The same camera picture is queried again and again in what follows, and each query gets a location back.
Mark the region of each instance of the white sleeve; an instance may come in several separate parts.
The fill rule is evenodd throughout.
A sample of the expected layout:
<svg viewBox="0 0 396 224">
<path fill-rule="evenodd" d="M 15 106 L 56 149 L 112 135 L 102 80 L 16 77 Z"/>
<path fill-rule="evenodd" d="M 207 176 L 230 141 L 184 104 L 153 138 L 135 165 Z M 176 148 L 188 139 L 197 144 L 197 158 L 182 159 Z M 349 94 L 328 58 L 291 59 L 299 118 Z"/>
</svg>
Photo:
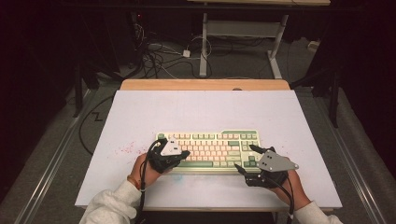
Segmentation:
<svg viewBox="0 0 396 224">
<path fill-rule="evenodd" d="M 326 216 L 315 202 L 294 212 L 294 216 L 302 224 L 338 224 L 342 223 L 337 216 Z"/>
<path fill-rule="evenodd" d="M 141 192 L 124 180 L 113 192 L 104 190 L 93 197 L 85 210 L 80 224 L 84 223 L 130 223 L 136 217 L 132 203 L 140 199 Z"/>
</svg>

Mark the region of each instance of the table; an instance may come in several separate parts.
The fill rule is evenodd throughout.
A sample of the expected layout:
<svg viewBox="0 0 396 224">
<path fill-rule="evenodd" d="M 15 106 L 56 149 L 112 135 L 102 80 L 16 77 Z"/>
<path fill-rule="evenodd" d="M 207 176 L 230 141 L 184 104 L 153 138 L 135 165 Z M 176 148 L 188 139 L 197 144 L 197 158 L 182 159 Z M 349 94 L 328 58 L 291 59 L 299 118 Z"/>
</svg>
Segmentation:
<svg viewBox="0 0 396 224">
<path fill-rule="evenodd" d="M 155 140 L 155 133 L 246 128 L 259 131 L 263 147 L 275 147 L 280 155 L 300 165 L 298 172 L 305 191 L 319 207 L 341 207 L 295 92 L 285 83 L 284 80 L 125 80 L 110 109 L 76 206 L 87 206 L 103 189 L 115 189 L 131 172 L 135 158 Z M 243 91 L 229 91 L 234 88 Z M 235 117 L 243 120 L 230 124 L 229 118 Z M 163 175 L 147 189 L 145 202 L 146 211 L 287 209 L 271 191 L 246 186 L 241 175 Z"/>
<path fill-rule="evenodd" d="M 328 6 L 330 0 L 189 0 L 192 2 L 202 2 L 225 4 L 256 4 L 256 5 L 286 5 L 286 6 Z M 271 65 L 274 78 L 282 78 L 279 66 L 276 62 L 276 53 L 282 40 L 283 32 L 286 28 L 289 15 L 283 15 L 281 22 L 256 22 L 256 21 L 209 21 L 207 13 L 204 13 L 202 31 L 202 50 L 200 61 L 200 77 L 206 77 L 207 65 L 207 36 L 208 35 L 232 35 L 232 36 L 252 36 L 252 37 L 274 37 L 272 50 L 267 51 L 269 63 Z"/>
</svg>

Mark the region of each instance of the human hand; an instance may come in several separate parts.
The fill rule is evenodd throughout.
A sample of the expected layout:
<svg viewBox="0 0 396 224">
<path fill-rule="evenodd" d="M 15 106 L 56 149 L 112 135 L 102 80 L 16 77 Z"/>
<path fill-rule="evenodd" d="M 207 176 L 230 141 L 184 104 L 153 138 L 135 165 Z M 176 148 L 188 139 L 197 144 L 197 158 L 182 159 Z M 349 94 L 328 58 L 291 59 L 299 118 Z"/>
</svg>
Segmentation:
<svg viewBox="0 0 396 224">
<path fill-rule="evenodd" d="M 291 195 L 294 197 L 294 210 L 298 210 L 302 207 L 305 207 L 311 201 L 308 199 L 306 196 L 303 185 L 301 183 L 300 177 L 298 176 L 297 172 L 295 170 L 289 170 L 289 178 L 286 179 L 286 181 L 283 183 L 282 187 Z M 290 205 L 290 199 L 289 197 L 283 192 L 282 189 L 280 188 L 275 188 L 275 189 L 269 189 L 273 193 L 276 194 L 276 196 L 282 200 L 284 203 Z"/>
<path fill-rule="evenodd" d="M 132 169 L 132 172 L 128 177 L 128 181 L 131 182 L 133 185 L 135 185 L 138 189 L 140 189 L 140 185 L 142 183 L 141 180 L 142 174 L 140 172 L 143 172 L 143 166 L 144 166 L 143 163 L 146 157 L 147 157 L 147 153 L 144 153 L 136 158 L 136 162 L 134 163 L 134 168 Z M 153 184 L 160 176 L 161 174 L 155 171 L 148 162 L 145 173 L 145 184 L 146 184 L 145 188 Z"/>
</svg>

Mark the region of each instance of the mechanical keyboard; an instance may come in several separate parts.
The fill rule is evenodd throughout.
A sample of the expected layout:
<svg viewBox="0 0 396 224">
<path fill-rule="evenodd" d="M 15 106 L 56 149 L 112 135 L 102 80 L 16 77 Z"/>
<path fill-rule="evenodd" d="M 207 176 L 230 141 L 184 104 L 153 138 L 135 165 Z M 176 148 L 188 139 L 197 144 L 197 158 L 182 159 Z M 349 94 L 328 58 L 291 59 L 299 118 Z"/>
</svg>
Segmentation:
<svg viewBox="0 0 396 224">
<path fill-rule="evenodd" d="M 234 164 L 248 172 L 259 172 L 261 154 L 249 145 L 260 146 L 260 137 L 253 130 L 227 130 L 220 133 L 158 133 L 157 139 L 174 137 L 181 150 L 190 156 L 173 168 L 176 174 L 238 174 Z"/>
</svg>

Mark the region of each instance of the wire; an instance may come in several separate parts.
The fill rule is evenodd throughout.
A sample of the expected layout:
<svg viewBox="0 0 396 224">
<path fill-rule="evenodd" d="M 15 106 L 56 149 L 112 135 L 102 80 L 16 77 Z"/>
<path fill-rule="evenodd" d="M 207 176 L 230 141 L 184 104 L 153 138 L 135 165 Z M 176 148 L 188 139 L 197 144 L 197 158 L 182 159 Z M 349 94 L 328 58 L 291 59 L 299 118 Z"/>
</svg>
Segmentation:
<svg viewBox="0 0 396 224">
<path fill-rule="evenodd" d="M 290 224 L 292 222 L 292 216 L 293 216 L 293 212 L 294 212 L 294 196 L 291 196 L 287 190 L 285 190 L 285 188 L 283 188 L 283 186 L 279 185 L 278 183 L 276 183 L 273 179 L 271 178 L 265 178 L 265 180 L 268 180 L 271 184 L 277 186 L 278 188 L 280 188 L 285 194 L 286 196 L 288 196 L 289 201 L 290 201 L 290 208 L 289 208 L 289 216 L 288 216 L 288 220 L 287 220 L 287 224 Z"/>
<path fill-rule="evenodd" d="M 267 37 L 255 37 L 255 38 L 253 39 L 253 42 L 252 42 L 251 44 L 245 44 L 245 43 L 243 43 L 243 42 L 245 42 L 245 41 L 251 41 L 251 39 L 245 39 L 245 38 L 230 39 L 230 38 L 228 38 L 228 36 L 226 36 L 227 38 L 219 38 L 219 37 L 217 37 L 217 36 L 215 36 L 215 35 L 210 35 L 210 37 L 216 38 L 217 40 L 221 40 L 221 41 L 223 41 L 223 42 L 228 42 L 228 43 L 230 43 L 230 44 L 235 43 L 235 44 L 242 45 L 242 47 L 238 47 L 238 48 L 235 48 L 235 49 L 244 49 L 244 48 L 247 48 L 247 47 L 257 47 L 257 46 L 259 46 L 264 40 L 267 39 Z"/>
<path fill-rule="evenodd" d="M 176 65 L 176 64 L 179 64 L 179 63 L 187 63 L 187 64 L 189 64 L 189 65 L 191 66 L 191 73 L 192 73 L 192 76 L 193 76 L 193 77 L 196 77 L 195 74 L 194 74 L 193 65 L 192 65 L 192 63 L 189 63 L 189 62 L 178 62 L 178 63 L 174 63 L 174 64 L 169 65 L 169 66 L 167 66 L 167 67 L 165 67 L 165 68 L 163 68 L 163 69 L 165 70 L 165 69 L 170 68 L 170 67 L 172 67 L 172 66 L 174 66 L 174 65 Z"/>
<path fill-rule="evenodd" d="M 143 60 L 145 60 L 146 62 L 151 62 L 151 66 L 144 66 L 144 70 L 145 70 L 145 75 L 143 76 L 143 77 L 145 77 L 145 78 L 150 78 L 150 77 L 156 77 L 156 78 L 158 78 L 158 71 L 157 71 L 157 64 L 159 65 L 158 67 L 161 69 L 161 64 L 163 63 L 162 61 L 163 61 L 163 57 L 161 56 L 161 55 L 159 55 L 159 54 L 156 54 L 156 53 L 153 53 L 154 54 L 154 56 L 156 56 L 155 58 L 154 58 L 154 56 L 152 56 L 150 53 L 149 53 L 149 51 L 148 52 L 146 52 L 146 54 L 145 54 L 145 56 L 146 56 L 146 59 L 143 59 Z M 152 70 L 152 69 L 154 69 L 154 75 L 153 76 L 150 76 L 149 77 L 149 72 Z"/>
<path fill-rule="evenodd" d="M 83 139 L 82 139 L 82 135 L 81 135 L 81 129 L 82 129 L 82 125 L 84 124 L 85 120 L 87 119 L 87 117 L 93 112 L 93 110 L 95 110 L 99 105 L 101 105 L 102 103 L 106 102 L 109 99 L 113 99 L 114 95 L 112 96 L 108 96 L 107 98 L 103 99 L 98 105 L 96 105 L 92 110 L 90 110 L 90 112 L 87 113 L 87 115 L 84 117 L 84 119 L 82 120 L 81 124 L 79 125 L 79 129 L 78 129 L 78 137 L 79 137 L 79 141 L 81 142 L 82 146 L 84 147 L 84 149 L 90 154 L 93 155 L 93 152 L 90 151 L 87 146 L 85 145 Z"/>
<path fill-rule="evenodd" d="M 142 192 L 142 196 L 140 197 L 139 210 L 137 210 L 137 215 L 136 215 L 136 219 L 135 219 L 136 223 L 141 223 L 145 220 L 145 219 L 142 219 L 142 220 L 140 220 L 140 219 L 142 218 L 143 207 L 145 206 L 146 169 L 148 166 L 148 161 L 149 161 L 151 151 L 154 148 L 154 146 L 159 142 L 160 142 L 160 140 L 156 140 L 151 144 L 151 146 L 148 148 L 148 152 L 147 152 L 145 160 L 143 161 L 142 164 L 140 164 L 140 169 L 139 169 L 140 179 L 141 179 L 140 191 Z"/>
<path fill-rule="evenodd" d="M 162 49 L 162 48 L 166 48 L 166 49 L 171 49 L 171 50 L 172 50 L 172 52 L 161 51 L 161 53 L 174 53 L 174 54 L 181 55 L 181 53 L 177 52 L 175 49 L 172 49 L 172 48 L 170 48 L 170 47 L 167 47 L 167 46 L 165 46 L 165 45 L 163 45 L 163 44 L 161 44 L 161 45 L 159 45 L 159 44 L 149 44 L 149 45 L 161 46 L 158 50 L 160 50 L 160 49 Z"/>
<path fill-rule="evenodd" d="M 196 36 L 195 38 L 193 38 L 193 39 L 191 40 L 190 43 L 192 43 L 192 41 L 194 41 L 194 40 L 196 40 L 196 39 L 198 39 L 198 38 L 201 38 L 201 39 L 205 40 L 205 41 L 209 44 L 209 53 L 206 55 L 206 57 L 209 56 L 210 53 L 212 52 L 212 45 L 210 44 L 210 42 L 209 42 L 208 39 L 203 38 L 203 37 L 201 37 L 201 36 Z"/>
<path fill-rule="evenodd" d="M 271 61 L 272 61 L 273 59 L 270 59 L 269 62 L 259 70 L 259 79 L 262 78 L 262 76 L 260 76 L 260 72 L 261 72 L 262 70 L 264 70 L 264 68 L 268 67 L 268 65 L 271 64 Z"/>
<path fill-rule="evenodd" d="M 142 38 L 140 41 L 140 44 L 137 46 L 137 48 L 140 48 L 140 46 L 143 44 L 143 40 L 145 39 L 145 30 L 143 29 L 143 27 L 139 24 L 135 24 L 135 26 L 137 26 L 139 28 L 139 31 L 137 33 L 137 37 L 136 39 L 138 40 L 140 38 L 140 34 L 142 34 Z"/>
</svg>

